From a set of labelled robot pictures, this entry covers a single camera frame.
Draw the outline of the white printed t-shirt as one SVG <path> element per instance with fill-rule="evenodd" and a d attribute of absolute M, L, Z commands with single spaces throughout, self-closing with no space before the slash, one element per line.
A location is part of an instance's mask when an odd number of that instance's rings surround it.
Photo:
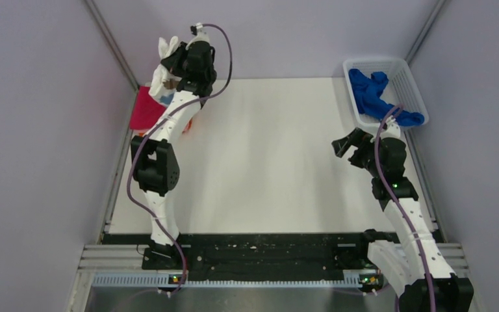
<path fill-rule="evenodd" d="M 173 36 L 169 41 L 159 38 L 158 53 L 160 61 L 169 57 L 179 47 L 179 38 Z M 164 107 L 168 107 L 180 80 L 172 75 L 161 63 L 153 72 L 148 94 L 152 99 Z"/>

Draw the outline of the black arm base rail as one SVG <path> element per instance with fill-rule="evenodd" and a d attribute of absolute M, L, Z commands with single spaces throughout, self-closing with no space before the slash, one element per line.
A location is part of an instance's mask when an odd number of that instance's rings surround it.
<path fill-rule="evenodd" d="M 182 234 L 184 266 L 166 268 L 145 255 L 148 234 L 106 234 L 106 245 L 143 247 L 143 270 L 173 269 L 187 280 L 311 281 L 342 280 L 351 270 L 373 268 L 366 255 L 367 238 L 398 243 L 394 232 L 359 233 Z"/>

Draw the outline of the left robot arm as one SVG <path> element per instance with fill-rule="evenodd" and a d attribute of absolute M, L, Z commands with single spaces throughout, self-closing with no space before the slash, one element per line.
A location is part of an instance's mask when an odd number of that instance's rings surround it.
<path fill-rule="evenodd" d="M 152 225 L 151 243 L 145 255 L 166 268 L 185 264 L 177 239 L 177 227 L 168 193 L 180 178 L 174 143 L 193 117 L 212 97 L 217 78 L 215 48 L 206 41 L 159 42 L 160 64 L 154 72 L 149 96 L 165 111 L 147 131 L 131 140 L 131 181 L 138 183 L 146 199 L 134 203 L 146 210 Z"/>

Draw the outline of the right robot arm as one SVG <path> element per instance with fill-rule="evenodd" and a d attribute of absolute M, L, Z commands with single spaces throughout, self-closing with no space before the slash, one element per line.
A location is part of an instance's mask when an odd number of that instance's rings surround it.
<path fill-rule="evenodd" d="M 403 250 L 400 254 L 394 242 L 371 231 L 368 242 L 355 250 L 357 263 L 380 269 L 397 295 L 399 311 L 468 311 L 474 288 L 445 260 L 424 220 L 418 192 L 405 176 L 405 142 L 356 128 L 331 145 L 339 158 L 355 148 L 348 161 L 371 175 L 372 195 Z"/>

